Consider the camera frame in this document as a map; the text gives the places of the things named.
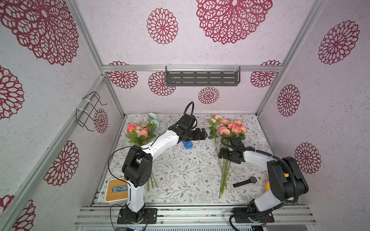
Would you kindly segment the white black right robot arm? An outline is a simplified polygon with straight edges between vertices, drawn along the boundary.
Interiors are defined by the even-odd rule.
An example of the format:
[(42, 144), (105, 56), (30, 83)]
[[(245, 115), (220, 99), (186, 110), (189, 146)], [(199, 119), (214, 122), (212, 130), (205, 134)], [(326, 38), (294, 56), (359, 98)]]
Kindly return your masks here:
[(252, 163), (268, 173), (269, 189), (249, 202), (250, 214), (268, 213), (284, 205), (295, 204), (299, 196), (308, 193), (308, 184), (293, 157), (280, 158), (251, 148), (221, 148), (218, 157), (236, 164)]

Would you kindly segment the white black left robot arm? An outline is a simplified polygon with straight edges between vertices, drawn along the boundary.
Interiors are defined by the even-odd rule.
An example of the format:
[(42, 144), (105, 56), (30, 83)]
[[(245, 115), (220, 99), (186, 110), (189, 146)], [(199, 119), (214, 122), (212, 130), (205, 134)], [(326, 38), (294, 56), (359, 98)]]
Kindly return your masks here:
[(129, 185), (128, 209), (137, 213), (144, 207), (144, 185), (151, 177), (152, 164), (157, 157), (182, 141), (202, 141), (207, 137), (205, 128), (186, 131), (175, 128), (165, 131), (149, 144), (130, 147), (122, 166), (124, 178)]

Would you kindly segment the mixed pastel flower bouquet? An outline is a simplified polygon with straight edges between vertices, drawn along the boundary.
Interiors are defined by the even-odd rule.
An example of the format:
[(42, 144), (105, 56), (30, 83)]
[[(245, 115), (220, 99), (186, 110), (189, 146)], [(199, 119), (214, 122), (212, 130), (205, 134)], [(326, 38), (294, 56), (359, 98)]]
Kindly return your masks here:
[(127, 126), (125, 137), (129, 139), (129, 143), (141, 147), (150, 143), (156, 137), (155, 131), (160, 126), (157, 115), (149, 113), (146, 117), (145, 123), (139, 121), (136, 124), (131, 123)]

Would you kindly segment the grey wall shelf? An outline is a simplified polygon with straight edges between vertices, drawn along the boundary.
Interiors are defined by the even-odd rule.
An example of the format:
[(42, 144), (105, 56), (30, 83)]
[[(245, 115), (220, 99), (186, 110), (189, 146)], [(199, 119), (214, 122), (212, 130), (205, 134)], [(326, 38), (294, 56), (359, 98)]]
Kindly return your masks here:
[(172, 70), (165, 67), (165, 82), (171, 87), (235, 87), (241, 82), (241, 72)]

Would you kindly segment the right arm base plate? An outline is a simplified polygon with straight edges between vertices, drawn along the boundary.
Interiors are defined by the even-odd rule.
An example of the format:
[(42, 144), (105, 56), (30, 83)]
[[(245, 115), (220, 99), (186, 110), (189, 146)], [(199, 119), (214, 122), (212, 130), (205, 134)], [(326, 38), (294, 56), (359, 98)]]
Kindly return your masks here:
[(271, 211), (258, 212), (250, 205), (241, 208), (233, 208), (236, 223), (273, 223), (275, 219)]

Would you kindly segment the black round knob tool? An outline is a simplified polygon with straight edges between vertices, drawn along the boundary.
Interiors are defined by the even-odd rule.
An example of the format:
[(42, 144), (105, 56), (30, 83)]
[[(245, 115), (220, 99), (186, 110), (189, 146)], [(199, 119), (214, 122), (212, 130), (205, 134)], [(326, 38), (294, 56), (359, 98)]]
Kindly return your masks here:
[(242, 182), (238, 182), (238, 183), (235, 183), (233, 184), (233, 187), (234, 188), (237, 188), (237, 187), (241, 187), (241, 186), (244, 186), (244, 185), (247, 185), (247, 184), (250, 184), (250, 183), (257, 183), (257, 179), (253, 176), (251, 176), (248, 180), (244, 180)]

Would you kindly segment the pink rose bouquet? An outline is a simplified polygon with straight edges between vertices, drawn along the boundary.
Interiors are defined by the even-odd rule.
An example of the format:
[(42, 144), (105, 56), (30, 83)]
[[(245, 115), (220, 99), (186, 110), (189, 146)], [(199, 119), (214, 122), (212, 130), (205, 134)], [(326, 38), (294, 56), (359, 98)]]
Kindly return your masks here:
[(208, 139), (214, 140), (216, 157), (221, 170), (219, 188), (219, 199), (221, 199), (227, 189), (227, 178), (231, 168), (230, 160), (221, 160), (221, 148), (227, 148), (227, 145), (230, 144), (229, 138), (245, 139), (247, 129), (242, 120), (231, 121), (228, 118), (222, 118), (220, 115), (211, 115), (211, 118), (207, 120), (207, 125), (211, 130)]

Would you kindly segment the wooden lid tissue box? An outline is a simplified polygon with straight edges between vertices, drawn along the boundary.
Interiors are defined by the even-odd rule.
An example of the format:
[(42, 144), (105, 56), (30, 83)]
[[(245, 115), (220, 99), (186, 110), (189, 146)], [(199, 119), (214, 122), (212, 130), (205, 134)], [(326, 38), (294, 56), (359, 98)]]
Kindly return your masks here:
[(108, 204), (126, 204), (129, 197), (129, 185), (124, 178), (114, 178), (108, 181), (105, 191), (105, 202)]

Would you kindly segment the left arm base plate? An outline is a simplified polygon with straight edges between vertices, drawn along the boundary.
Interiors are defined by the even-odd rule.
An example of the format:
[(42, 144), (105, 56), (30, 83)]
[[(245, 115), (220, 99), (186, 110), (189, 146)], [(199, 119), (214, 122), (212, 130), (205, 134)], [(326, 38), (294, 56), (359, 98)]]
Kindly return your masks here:
[(133, 212), (126, 206), (119, 211), (117, 224), (156, 224), (158, 210), (156, 208), (142, 208)]

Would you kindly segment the yellow plush bear toy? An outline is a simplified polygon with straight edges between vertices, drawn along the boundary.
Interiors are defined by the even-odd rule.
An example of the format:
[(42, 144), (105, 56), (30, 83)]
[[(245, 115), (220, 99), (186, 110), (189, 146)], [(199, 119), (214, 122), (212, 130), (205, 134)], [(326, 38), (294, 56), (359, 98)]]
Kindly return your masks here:
[[(289, 174), (285, 173), (284, 176), (286, 178), (288, 178), (289, 177)], [(267, 182), (267, 185), (266, 185), (266, 191), (268, 191), (268, 190), (270, 190), (270, 182)]]

